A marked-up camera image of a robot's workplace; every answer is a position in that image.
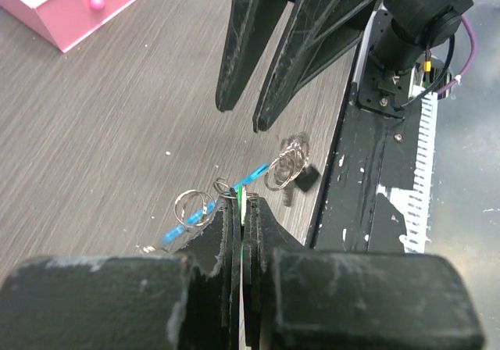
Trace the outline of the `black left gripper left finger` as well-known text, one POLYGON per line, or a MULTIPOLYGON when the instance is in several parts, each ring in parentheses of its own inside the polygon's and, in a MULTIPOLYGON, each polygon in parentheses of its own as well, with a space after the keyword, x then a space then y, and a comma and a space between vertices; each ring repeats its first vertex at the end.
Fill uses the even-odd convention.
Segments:
POLYGON ((228 349, 234 205, 174 254, 42 256, 1 288, 4 349, 228 349))

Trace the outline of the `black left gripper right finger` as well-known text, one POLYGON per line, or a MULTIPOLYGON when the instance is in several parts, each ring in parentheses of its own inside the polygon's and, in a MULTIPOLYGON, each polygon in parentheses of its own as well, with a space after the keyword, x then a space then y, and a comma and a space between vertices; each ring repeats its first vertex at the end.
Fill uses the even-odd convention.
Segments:
POLYGON ((482 349, 455 267, 438 255, 316 251, 263 198, 247 203, 245 343, 253 349, 482 349))

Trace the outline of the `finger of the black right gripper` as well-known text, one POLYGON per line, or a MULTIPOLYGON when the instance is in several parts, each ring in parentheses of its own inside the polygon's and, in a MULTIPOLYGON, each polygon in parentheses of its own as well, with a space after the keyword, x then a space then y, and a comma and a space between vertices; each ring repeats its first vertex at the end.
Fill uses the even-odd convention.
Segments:
POLYGON ((295 0, 260 91, 253 130, 267 131, 296 93, 363 38, 380 0, 295 0))
POLYGON ((216 86, 216 107, 234 109, 261 58, 285 6, 296 0, 231 0, 216 86))

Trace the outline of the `blue key holder handle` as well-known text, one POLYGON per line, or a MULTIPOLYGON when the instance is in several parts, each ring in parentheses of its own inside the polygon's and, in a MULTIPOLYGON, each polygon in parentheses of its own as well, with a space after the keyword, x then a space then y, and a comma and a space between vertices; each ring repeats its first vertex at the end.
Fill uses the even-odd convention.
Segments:
POLYGON ((216 178, 212 183, 212 187, 216 191, 216 197, 211 196, 206 191, 196 189, 179 194, 173 203, 173 214, 177 220, 177 225, 163 235, 162 245, 167 246, 189 230, 204 227, 212 219, 213 211, 221 198, 236 199, 239 205, 243 205, 242 210, 246 209, 243 201, 258 197, 257 194, 248 190, 248 185, 268 173, 269 168, 269 163, 262 164, 234 186, 229 186, 225 178, 216 178), (196 198, 200 198, 202 207, 190 216, 186 216, 186 206, 196 198))

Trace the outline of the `black head key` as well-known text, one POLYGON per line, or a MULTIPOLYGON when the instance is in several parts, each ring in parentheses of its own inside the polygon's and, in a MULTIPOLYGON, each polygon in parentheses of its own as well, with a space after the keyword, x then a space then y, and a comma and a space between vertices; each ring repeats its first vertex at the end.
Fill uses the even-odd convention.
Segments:
POLYGON ((282 191, 282 204, 285 207, 292 207, 294 189, 299 189, 303 193, 310 191, 320 178, 320 172, 314 165, 308 165, 292 181, 288 182, 282 191))

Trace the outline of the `green key tag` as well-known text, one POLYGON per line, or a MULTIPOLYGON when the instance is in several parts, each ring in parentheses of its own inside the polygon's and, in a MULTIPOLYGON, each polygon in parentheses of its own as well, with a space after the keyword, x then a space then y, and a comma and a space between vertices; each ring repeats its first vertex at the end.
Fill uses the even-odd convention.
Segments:
POLYGON ((239 217, 240 217, 240 225, 241 225, 241 236, 244 236, 244 226, 245 226, 245 217, 246 217, 246 206, 247 206, 247 192, 246 186, 244 184, 240 185, 237 188, 237 201, 239 208, 239 217))

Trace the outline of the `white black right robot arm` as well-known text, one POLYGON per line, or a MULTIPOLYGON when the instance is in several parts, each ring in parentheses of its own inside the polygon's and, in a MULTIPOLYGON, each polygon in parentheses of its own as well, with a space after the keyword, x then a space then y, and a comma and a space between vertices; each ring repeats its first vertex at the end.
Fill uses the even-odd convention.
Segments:
POLYGON ((255 131, 275 123, 296 93, 362 39, 372 15, 386 22, 370 37, 358 102, 402 118, 406 90, 421 55, 452 43, 473 0, 232 0, 216 86, 216 107, 232 110, 287 5, 279 40, 252 118, 255 131))

